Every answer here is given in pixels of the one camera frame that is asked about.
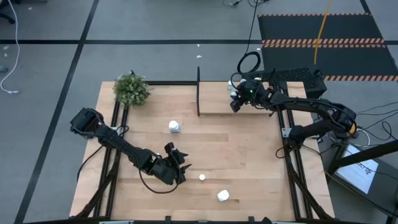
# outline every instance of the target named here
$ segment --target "small white object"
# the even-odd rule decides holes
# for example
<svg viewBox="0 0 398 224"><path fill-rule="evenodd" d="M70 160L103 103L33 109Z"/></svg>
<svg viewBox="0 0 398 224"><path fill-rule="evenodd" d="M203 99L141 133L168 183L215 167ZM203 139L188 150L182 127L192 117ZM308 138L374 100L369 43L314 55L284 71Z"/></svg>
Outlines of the small white object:
<svg viewBox="0 0 398 224"><path fill-rule="evenodd" d="M180 125L176 121L170 121L169 130L172 133L179 133L180 132Z"/></svg>
<svg viewBox="0 0 398 224"><path fill-rule="evenodd" d="M231 83L231 81L228 81L228 90L232 90L232 83Z"/></svg>
<svg viewBox="0 0 398 224"><path fill-rule="evenodd" d="M229 198L229 193L227 190L222 190L217 194L217 198L220 202L224 202Z"/></svg>

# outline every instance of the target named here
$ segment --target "yellow cable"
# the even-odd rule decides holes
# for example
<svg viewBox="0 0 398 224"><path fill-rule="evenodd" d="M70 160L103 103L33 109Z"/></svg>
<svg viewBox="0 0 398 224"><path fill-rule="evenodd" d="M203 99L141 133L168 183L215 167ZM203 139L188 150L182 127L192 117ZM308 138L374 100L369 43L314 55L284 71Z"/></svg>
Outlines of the yellow cable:
<svg viewBox="0 0 398 224"><path fill-rule="evenodd" d="M319 39L321 38L323 26L325 25L326 17L328 17L330 6L331 6L331 0L329 0L328 9L326 10L325 15L323 16L323 21L322 21L321 29L319 30L318 39L317 39L317 46L315 47L315 55L314 55L314 57L313 57L313 64L314 64L314 65L317 64L317 54L318 54Z"/></svg>

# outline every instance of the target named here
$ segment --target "black stripe on floor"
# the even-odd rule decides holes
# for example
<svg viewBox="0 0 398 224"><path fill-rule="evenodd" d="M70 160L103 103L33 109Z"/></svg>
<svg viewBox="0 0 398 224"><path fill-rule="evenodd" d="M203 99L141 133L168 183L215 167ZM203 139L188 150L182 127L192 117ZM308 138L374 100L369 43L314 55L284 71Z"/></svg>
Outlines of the black stripe on floor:
<svg viewBox="0 0 398 224"><path fill-rule="evenodd" d="M388 48L263 48L265 70L308 67L328 76L396 76L398 71Z"/></svg>
<svg viewBox="0 0 398 224"><path fill-rule="evenodd" d="M72 63L70 65L70 68L68 71L68 75L63 84L60 98L58 99L54 114L51 118L50 126L49 126L49 129L47 130L47 134L45 135L43 145L42 145L42 148L39 153L39 157L37 158L37 161L36 161L35 167L33 169L32 175L30 177L29 183L27 185L24 197L23 197L21 205L18 209L18 213L17 213L16 219L14 221L14 223L16 223L16 224L23 223L25 220L26 212L29 208L30 201L32 200L32 196L35 191L37 181L39 180L40 173L42 172L44 161L45 161L45 158L47 157L47 153L50 148L50 144L51 144L54 132L55 132L55 128L57 127L58 120L59 120L61 112L62 112L63 104L65 103L65 100L66 100L66 97L68 94L68 90L69 90L70 84L72 82L73 75L75 74L75 70L76 70L80 55L81 55L81 51L83 50L83 43L87 38L88 30L90 29L91 22L93 21L94 14L95 14L96 8L98 6L98 1L99 0L94 0L93 5L91 6L91 10L90 10L90 13L88 15L88 18L87 18L87 21L85 24L85 28L83 29L83 33L81 34L78 47L76 48L75 55L73 56Z"/></svg>
<svg viewBox="0 0 398 224"><path fill-rule="evenodd" d="M314 39L323 16L260 16L261 38ZM382 38L372 15L328 16L323 38Z"/></svg>
<svg viewBox="0 0 398 224"><path fill-rule="evenodd" d="M0 40L0 44L15 44L15 40ZM18 40L19 44L79 44L79 40ZM98 45L157 45L157 44L248 44L248 40L197 39L197 40L85 40L84 44ZM250 40L261 44L261 40Z"/></svg>

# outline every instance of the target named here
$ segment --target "white cable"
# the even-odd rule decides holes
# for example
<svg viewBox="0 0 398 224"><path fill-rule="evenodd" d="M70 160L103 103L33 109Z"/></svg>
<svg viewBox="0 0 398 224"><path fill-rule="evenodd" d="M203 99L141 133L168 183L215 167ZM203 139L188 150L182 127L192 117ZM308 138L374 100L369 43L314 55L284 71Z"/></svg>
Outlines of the white cable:
<svg viewBox="0 0 398 224"><path fill-rule="evenodd" d="M368 144L365 145L365 146L360 146L360 145L357 145L357 144L353 144L353 145L357 146L357 147L369 147L370 144L371 144L371 137L369 136L369 134L365 130L363 130L361 128L358 128L358 131L362 131L363 133L365 133L366 137L368 138Z"/></svg>
<svg viewBox="0 0 398 224"><path fill-rule="evenodd" d="M11 0L8 0L9 5L11 6L12 12L14 13L14 17L15 17L15 42L17 44L17 48L18 48L18 53L17 53L17 58L15 59L15 65L14 68L12 68L12 70L8 73L8 75L6 75L0 82L0 88L3 91L6 91L7 93L13 94L13 93L19 93L19 90L6 90L4 89L4 87L2 86L2 84L4 83L4 81L13 73L13 71L15 70L15 68L18 65L18 60L19 60L19 43L18 43L18 18L17 18L17 13L14 10L14 7L12 6Z"/></svg>
<svg viewBox="0 0 398 224"><path fill-rule="evenodd" d="M357 147L369 147L370 144L371 144L371 138L370 138L369 134L368 134L365 130L363 130L363 129L361 129L361 128L358 128L357 131L362 131L363 133L365 133L366 137L368 138L368 144L365 145L365 146L361 146L361 145L353 144L353 143L351 143L351 144L354 145L354 146L357 146ZM332 142L334 142L334 143L337 142L337 140L334 139L329 133L327 133L326 135L330 138L330 140L331 140Z"/></svg>

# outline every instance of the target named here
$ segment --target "white cup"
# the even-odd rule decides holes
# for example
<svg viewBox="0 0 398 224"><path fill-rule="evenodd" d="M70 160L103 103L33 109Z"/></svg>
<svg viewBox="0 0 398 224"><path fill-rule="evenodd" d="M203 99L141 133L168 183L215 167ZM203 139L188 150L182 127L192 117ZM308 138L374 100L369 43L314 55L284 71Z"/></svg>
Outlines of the white cup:
<svg viewBox="0 0 398 224"><path fill-rule="evenodd" d="M229 193L227 190L222 190L217 194L217 198L220 202L224 202L229 198Z"/></svg>

